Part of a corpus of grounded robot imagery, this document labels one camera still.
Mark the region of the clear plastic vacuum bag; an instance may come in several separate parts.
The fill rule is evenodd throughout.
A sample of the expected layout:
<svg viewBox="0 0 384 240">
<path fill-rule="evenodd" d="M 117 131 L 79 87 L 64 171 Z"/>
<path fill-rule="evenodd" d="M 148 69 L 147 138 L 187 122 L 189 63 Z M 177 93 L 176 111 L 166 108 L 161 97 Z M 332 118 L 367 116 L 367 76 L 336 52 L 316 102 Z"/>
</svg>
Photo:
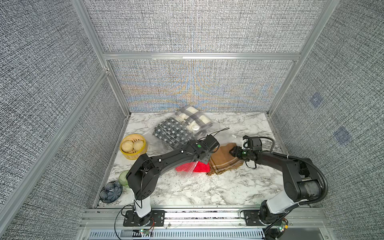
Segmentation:
<svg viewBox="0 0 384 240">
<path fill-rule="evenodd" d="M 220 130 L 219 123 L 187 105 L 167 118 L 157 119 L 156 125 L 144 134 L 149 145 L 147 154 L 158 156 L 192 143 L 202 146 L 207 142 L 207 136 L 212 135 L 217 142 L 208 143 L 209 150 L 201 159 L 173 167 L 173 170 L 183 177 L 190 177 L 196 174 L 220 175 L 238 169 L 243 163 L 229 153 L 236 143 L 219 140 Z"/>
</svg>

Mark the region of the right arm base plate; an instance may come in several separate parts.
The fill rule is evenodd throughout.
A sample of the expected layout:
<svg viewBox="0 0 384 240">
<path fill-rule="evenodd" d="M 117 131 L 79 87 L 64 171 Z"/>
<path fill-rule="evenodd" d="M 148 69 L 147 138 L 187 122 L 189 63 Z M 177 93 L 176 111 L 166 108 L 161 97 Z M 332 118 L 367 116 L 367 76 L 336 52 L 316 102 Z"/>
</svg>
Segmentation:
<svg viewBox="0 0 384 240">
<path fill-rule="evenodd" d="M 245 220 L 246 226 L 271 226 L 281 223 L 288 213 L 272 214 L 268 209 L 252 209 L 241 210 L 239 217 Z"/>
</svg>

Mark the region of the red knitted scarf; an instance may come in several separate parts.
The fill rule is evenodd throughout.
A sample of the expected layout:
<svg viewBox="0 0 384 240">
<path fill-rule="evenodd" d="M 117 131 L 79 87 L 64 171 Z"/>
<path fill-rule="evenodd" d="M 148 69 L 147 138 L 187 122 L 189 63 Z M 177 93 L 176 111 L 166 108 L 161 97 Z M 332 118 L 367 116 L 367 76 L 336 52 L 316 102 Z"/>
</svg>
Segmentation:
<svg viewBox="0 0 384 240">
<path fill-rule="evenodd" d="M 211 171 L 209 164 L 201 162 L 192 162 L 180 165 L 175 168 L 177 172 L 209 173 Z"/>
</svg>

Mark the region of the brown fringed scarf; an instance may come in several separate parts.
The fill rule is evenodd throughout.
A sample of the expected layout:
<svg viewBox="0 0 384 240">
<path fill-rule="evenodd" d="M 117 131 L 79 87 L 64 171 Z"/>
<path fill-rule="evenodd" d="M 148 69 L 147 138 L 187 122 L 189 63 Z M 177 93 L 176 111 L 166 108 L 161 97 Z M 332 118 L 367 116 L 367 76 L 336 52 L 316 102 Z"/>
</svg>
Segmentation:
<svg viewBox="0 0 384 240">
<path fill-rule="evenodd" d="M 224 172 L 235 170 L 241 167 L 243 165 L 243 161 L 237 157 L 233 157 L 230 154 L 230 150 L 236 146 L 236 143 L 229 143 L 225 146 L 219 147 L 219 149 L 210 157 L 210 171 L 207 173 L 207 175 L 220 175 Z"/>
</svg>

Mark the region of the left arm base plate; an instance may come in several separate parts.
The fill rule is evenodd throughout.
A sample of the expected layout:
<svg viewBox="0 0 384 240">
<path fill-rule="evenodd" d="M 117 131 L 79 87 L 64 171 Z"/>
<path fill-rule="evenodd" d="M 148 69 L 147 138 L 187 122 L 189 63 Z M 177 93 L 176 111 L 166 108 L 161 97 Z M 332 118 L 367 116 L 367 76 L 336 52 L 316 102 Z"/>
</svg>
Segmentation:
<svg viewBox="0 0 384 240">
<path fill-rule="evenodd" d="M 163 227 L 166 211 L 151 210 L 149 214 L 140 218 L 135 211 L 124 213 L 124 227 Z"/>
</svg>

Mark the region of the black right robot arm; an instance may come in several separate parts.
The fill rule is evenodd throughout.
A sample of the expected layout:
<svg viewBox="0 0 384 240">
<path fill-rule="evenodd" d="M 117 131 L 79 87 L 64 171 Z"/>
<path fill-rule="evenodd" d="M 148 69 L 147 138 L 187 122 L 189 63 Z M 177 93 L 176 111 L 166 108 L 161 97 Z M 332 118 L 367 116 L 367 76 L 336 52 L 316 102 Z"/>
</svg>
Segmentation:
<svg viewBox="0 0 384 240">
<path fill-rule="evenodd" d="M 311 159 L 241 147 L 233 147 L 229 153 L 244 162 L 252 161 L 282 173 L 284 189 L 260 206 L 259 219 L 266 226 L 281 221 L 295 208 L 322 201 L 328 194 L 326 177 Z"/>
</svg>

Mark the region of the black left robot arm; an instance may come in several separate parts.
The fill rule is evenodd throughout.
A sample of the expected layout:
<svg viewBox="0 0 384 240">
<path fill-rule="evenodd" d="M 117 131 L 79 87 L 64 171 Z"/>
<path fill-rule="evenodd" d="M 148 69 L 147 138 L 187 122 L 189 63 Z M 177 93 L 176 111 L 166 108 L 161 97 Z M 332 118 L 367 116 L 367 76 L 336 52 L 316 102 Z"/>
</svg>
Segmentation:
<svg viewBox="0 0 384 240">
<path fill-rule="evenodd" d="M 152 211 L 150 196 L 160 176 L 186 163 L 208 161 L 219 142 L 212 136 L 203 140 L 188 141 L 179 149 L 149 157 L 139 156 L 126 175 L 128 186 L 134 194 L 134 210 L 139 218 L 146 218 Z"/>
</svg>

